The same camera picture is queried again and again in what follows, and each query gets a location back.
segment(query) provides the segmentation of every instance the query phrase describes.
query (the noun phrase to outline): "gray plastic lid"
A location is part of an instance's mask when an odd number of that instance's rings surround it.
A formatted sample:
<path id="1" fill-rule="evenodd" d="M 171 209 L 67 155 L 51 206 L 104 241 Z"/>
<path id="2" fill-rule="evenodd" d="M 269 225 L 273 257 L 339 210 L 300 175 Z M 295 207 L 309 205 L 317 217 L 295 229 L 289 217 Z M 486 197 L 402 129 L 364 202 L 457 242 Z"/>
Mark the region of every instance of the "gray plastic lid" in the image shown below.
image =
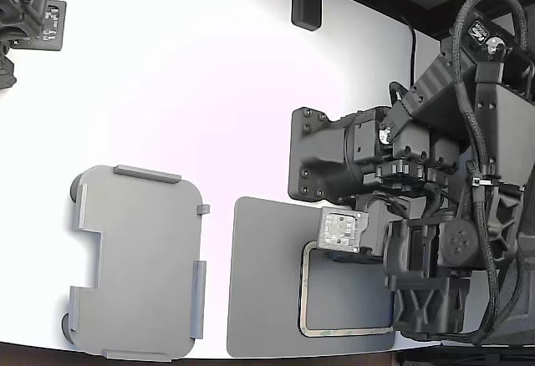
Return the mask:
<path id="1" fill-rule="evenodd" d="M 96 166 L 73 183 L 74 229 L 100 234 L 96 288 L 71 287 L 66 338 L 106 358 L 171 361 L 202 338 L 198 189 L 178 175 Z"/>

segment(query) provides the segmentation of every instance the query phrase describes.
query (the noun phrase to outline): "black cable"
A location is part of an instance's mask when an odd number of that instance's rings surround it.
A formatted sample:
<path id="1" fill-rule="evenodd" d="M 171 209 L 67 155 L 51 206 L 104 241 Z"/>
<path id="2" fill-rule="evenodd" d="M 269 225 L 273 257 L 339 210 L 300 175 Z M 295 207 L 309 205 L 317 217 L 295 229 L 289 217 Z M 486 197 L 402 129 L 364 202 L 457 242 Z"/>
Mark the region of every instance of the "black cable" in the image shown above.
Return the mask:
<path id="1" fill-rule="evenodd" d="M 440 210 L 442 203 L 444 202 L 444 196 L 442 195 L 442 189 L 435 184 L 425 184 L 424 191 L 425 196 L 427 197 L 427 202 L 421 217 L 427 218 L 433 216 Z"/>
<path id="2" fill-rule="evenodd" d="M 401 214 L 403 218 L 406 220 L 409 220 L 409 215 L 407 214 L 407 210 L 394 198 L 388 197 L 384 194 L 377 194 L 372 195 L 368 198 L 368 200 L 364 203 L 364 211 L 368 212 L 369 207 L 375 202 L 375 201 L 384 201 L 393 207 L 395 207 Z"/>
<path id="3" fill-rule="evenodd" d="M 459 206 L 459 201 L 455 199 L 452 195 L 450 195 L 448 192 L 441 189 L 441 195 L 444 196 L 448 201 L 451 202 L 454 206 Z"/>
<path id="4" fill-rule="evenodd" d="M 454 363 L 449 363 L 447 366 L 457 366 L 458 364 L 461 364 L 461 363 L 464 363 L 464 362 L 470 362 L 472 360 L 485 360 L 485 357 L 484 356 L 472 356 L 470 358 L 464 358 L 464 359 L 460 359 L 460 360 L 457 360 L 456 362 Z"/>
<path id="5" fill-rule="evenodd" d="M 524 288 L 524 275 L 527 270 L 526 261 L 522 254 L 522 249 L 520 247 L 517 249 L 515 262 L 517 263 L 517 280 L 515 282 L 515 288 L 512 292 L 511 298 L 509 299 L 507 305 L 500 312 L 500 314 L 498 314 L 498 316 L 496 317 L 496 321 L 492 325 L 492 329 L 487 332 L 483 337 L 479 337 L 477 341 L 474 342 L 475 345 L 479 345 L 483 342 L 483 340 L 489 338 L 497 330 L 497 328 L 500 327 L 500 325 L 506 321 L 506 319 L 509 317 L 512 310 L 517 306 L 518 301 L 520 300 L 522 290 Z"/>
<path id="6" fill-rule="evenodd" d="M 416 31 L 405 17 L 400 18 L 403 22 L 405 22 L 405 25 L 409 27 L 410 34 L 412 35 L 412 49 L 410 51 L 410 87 L 412 87 L 415 85 Z"/>
<path id="7" fill-rule="evenodd" d="M 466 86 L 462 79 L 461 71 L 461 35 L 465 29 L 466 20 L 468 14 L 473 11 L 478 3 L 483 0 L 466 0 L 461 7 L 461 11 L 457 15 L 452 44 L 452 57 L 453 57 L 453 70 L 455 75 L 456 84 L 456 96 L 457 103 L 459 104 L 459 110 L 465 117 L 469 130 L 473 133 L 473 138 L 476 143 L 477 154 L 479 157 L 480 169 L 483 165 L 488 163 L 487 148 L 485 146 L 485 140 L 479 124 L 477 123 L 476 116 L 474 115 L 473 108 L 471 107 Z M 527 49 L 527 19 L 522 5 L 518 0 L 502 0 L 507 3 L 512 9 L 513 22 L 515 25 L 515 39 L 522 51 Z"/>
<path id="8" fill-rule="evenodd" d="M 405 96 L 409 91 L 400 84 L 399 82 L 390 82 L 388 85 L 388 90 L 390 92 L 390 102 L 394 105 L 398 101 L 398 94 L 400 97 Z"/>

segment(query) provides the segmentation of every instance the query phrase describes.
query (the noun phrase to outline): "gray tray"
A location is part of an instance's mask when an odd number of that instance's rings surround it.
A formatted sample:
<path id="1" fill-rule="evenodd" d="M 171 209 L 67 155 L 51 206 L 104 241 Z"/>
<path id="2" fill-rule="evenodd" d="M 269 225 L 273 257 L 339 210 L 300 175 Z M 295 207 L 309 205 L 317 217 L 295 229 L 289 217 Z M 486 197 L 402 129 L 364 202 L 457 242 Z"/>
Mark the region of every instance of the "gray tray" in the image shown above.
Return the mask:
<path id="1" fill-rule="evenodd" d="M 106 358 L 171 361 L 202 338 L 206 263 L 197 188 L 178 175 L 96 166 L 71 187 L 74 229 L 100 234 L 97 287 L 71 287 L 65 337 Z"/>
<path id="2" fill-rule="evenodd" d="M 394 333 L 305 337 L 298 327 L 303 249 L 318 237 L 320 209 L 237 201 L 227 349 L 236 358 L 285 358 L 386 351 Z M 332 262 L 312 251 L 307 327 L 389 327 L 391 294 L 381 265 Z"/>

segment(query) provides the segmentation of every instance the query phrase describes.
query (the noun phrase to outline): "white table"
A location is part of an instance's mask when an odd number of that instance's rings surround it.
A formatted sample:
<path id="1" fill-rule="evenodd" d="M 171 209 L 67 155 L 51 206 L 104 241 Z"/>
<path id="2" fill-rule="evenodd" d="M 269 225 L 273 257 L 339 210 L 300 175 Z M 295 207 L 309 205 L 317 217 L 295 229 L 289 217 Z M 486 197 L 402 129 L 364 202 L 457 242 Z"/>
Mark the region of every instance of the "white table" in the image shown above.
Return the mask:
<path id="1" fill-rule="evenodd" d="M 189 357 L 227 358 L 236 200 L 290 201 L 292 111 L 389 103 L 390 81 L 409 84 L 410 33 L 350 0 L 324 0 L 314 33 L 290 23 L 291 0 L 65 1 L 64 50 L 12 51 L 18 83 L 0 93 L 0 342 L 73 349 L 59 324 L 69 287 L 94 285 L 98 241 L 72 231 L 69 187 L 124 164 L 180 174 L 211 205 Z M 437 53 L 419 35 L 418 75 Z"/>

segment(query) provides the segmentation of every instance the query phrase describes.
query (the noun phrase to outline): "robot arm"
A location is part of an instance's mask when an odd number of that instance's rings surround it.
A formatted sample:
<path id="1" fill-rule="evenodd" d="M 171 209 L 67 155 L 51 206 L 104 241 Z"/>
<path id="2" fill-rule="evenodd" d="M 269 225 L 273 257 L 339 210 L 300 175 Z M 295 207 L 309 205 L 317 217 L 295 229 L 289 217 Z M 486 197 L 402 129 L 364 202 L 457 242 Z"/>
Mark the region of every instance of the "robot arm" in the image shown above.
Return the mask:
<path id="1" fill-rule="evenodd" d="M 468 0 L 453 37 L 391 107 L 334 122 L 313 109 L 293 113 L 289 195 L 352 207 L 355 222 L 323 213 L 318 248 L 334 260 L 383 262 L 393 328 L 415 339 L 480 343 L 504 319 L 498 272 L 515 258 L 522 263 L 517 235 L 526 189 L 532 194 L 535 67 L 519 4 L 506 0 L 514 38 L 472 10 L 479 1 Z M 425 209 L 410 219 L 408 202 L 419 197 Z M 356 220 L 364 214 L 361 231 Z M 487 314 L 479 330 L 459 334 L 475 270 L 489 275 Z"/>

